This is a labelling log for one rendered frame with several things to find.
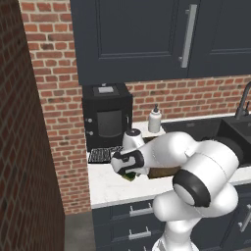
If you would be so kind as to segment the black sink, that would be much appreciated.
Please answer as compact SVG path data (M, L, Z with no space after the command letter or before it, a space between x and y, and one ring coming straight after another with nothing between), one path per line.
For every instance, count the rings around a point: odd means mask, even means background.
M161 123L165 132L184 131L195 140L229 138L242 151L240 167L251 167L251 116L237 120L234 116L183 122Z

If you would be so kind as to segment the dark base cupboard door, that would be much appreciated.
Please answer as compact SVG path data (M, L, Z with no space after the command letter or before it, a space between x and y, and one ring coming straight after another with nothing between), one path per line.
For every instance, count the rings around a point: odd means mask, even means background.
M247 204L251 205L251 183L237 185L235 188L238 192L238 205L230 218L223 251L251 248L251 222L244 232L241 232L238 226L238 223L243 220L243 217L239 213L240 209Z

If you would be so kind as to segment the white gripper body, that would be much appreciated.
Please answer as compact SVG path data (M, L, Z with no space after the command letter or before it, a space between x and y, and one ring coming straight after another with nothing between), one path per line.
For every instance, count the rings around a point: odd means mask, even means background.
M139 150L134 150L125 154L116 152L111 159L111 165L117 174L123 176L126 172L142 168L144 166L144 158Z

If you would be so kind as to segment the dark wall cupboard door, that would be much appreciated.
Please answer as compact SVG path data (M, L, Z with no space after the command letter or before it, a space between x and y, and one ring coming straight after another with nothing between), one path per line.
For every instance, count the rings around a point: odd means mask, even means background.
M185 11L200 0L71 0L81 85L188 77Z
M225 75L251 75L251 0L199 3L188 76Z

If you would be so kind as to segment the white soap dispenser bottle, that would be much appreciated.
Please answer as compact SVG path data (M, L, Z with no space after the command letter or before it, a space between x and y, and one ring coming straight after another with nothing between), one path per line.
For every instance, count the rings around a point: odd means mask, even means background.
M148 131L151 133L157 133L160 131L162 114L158 108L158 105L155 105L154 109L149 114L148 121Z

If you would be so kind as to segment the dark metal tap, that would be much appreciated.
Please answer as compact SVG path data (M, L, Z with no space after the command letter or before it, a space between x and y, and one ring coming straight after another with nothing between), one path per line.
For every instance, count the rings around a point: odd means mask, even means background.
M235 112L235 118L239 120L241 117L248 116L248 103L246 102L246 98L248 95L249 90L251 89L251 81L247 83L247 85L244 88L239 106L237 107L237 110Z

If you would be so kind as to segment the black coffee machine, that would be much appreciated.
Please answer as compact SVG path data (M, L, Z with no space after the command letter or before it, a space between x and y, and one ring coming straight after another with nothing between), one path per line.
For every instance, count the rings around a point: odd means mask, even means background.
M82 109L89 164L108 164L131 128L132 95L124 83L86 85Z

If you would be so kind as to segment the brown wooden cutting board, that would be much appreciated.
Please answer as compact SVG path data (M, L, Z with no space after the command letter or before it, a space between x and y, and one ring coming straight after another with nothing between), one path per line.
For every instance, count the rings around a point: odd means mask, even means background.
M159 177L166 177L166 176L174 176L180 167L174 168L151 168L148 174L150 179L159 178Z

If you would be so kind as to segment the dark drawer front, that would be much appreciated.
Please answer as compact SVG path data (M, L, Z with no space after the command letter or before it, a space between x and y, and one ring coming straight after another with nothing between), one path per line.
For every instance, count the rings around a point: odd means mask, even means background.
M143 216L137 216L137 217L130 217L129 207L132 206L134 210L144 209L148 207L148 203L150 203L152 206L153 201L145 200L145 201L130 202L127 204L113 206L110 209L110 222L116 222L116 221L146 216L146 215L143 215Z
M112 242L119 241L133 241L128 239L129 230L131 229L132 233L143 232L145 227L148 226L148 229L151 231L152 237L154 234L159 234L164 229L164 225L160 222L139 222L139 221L126 221L122 223L115 224L112 227Z

